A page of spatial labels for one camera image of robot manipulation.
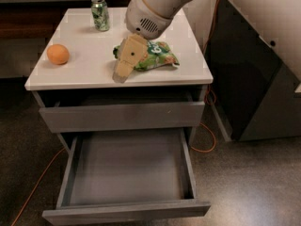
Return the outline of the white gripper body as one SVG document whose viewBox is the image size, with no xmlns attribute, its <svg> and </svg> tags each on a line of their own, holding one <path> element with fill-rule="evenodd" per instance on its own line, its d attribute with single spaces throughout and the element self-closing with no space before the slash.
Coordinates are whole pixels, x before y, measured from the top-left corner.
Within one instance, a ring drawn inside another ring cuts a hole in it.
<svg viewBox="0 0 301 226">
<path fill-rule="evenodd" d="M 126 10 L 125 23 L 130 32 L 147 40 L 155 40 L 170 26 L 171 19 L 157 15 L 144 0 L 131 0 Z"/>
</svg>

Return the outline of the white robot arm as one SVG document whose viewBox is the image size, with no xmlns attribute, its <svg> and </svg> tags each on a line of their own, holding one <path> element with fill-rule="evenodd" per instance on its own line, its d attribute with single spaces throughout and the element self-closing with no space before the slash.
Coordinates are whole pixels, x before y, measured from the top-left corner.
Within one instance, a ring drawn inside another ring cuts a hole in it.
<svg viewBox="0 0 301 226">
<path fill-rule="evenodd" d="M 129 31 L 159 38 L 176 13 L 193 0 L 131 0 L 125 13 Z M 229 0 L 301 80 L 301 0 Z"/>
</svg>

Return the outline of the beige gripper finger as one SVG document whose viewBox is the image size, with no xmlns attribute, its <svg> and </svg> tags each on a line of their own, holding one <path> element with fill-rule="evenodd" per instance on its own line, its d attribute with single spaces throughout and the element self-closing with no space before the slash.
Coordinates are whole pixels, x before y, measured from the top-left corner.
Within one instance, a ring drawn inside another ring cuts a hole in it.
<svg viewBox="0 0 301 226">
<path fill-rule="evenodd" d="M 116 83 L 124 83 L 134 70 L 135 66 L 147 53 L 148 41 L 138 34 L 129 35 L 121 45 L 113 50 L 116 65 L 113 72 L 113 80 Z"/>
</svg>

